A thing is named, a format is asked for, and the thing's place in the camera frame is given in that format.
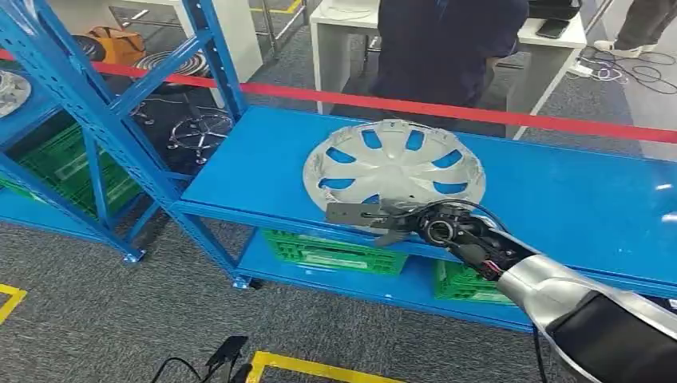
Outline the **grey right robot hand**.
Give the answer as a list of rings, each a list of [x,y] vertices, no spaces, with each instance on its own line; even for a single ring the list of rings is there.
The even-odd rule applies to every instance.
[[[417,234],[419,211],[423,207],[423,203],[396,199],[382,200],[378,211],[381,218],[375,218],[370,225],[373,229],[379,229],[382,232],[374,240],[374,245],[376,247],[387,247],[403,241],[412,232]]]

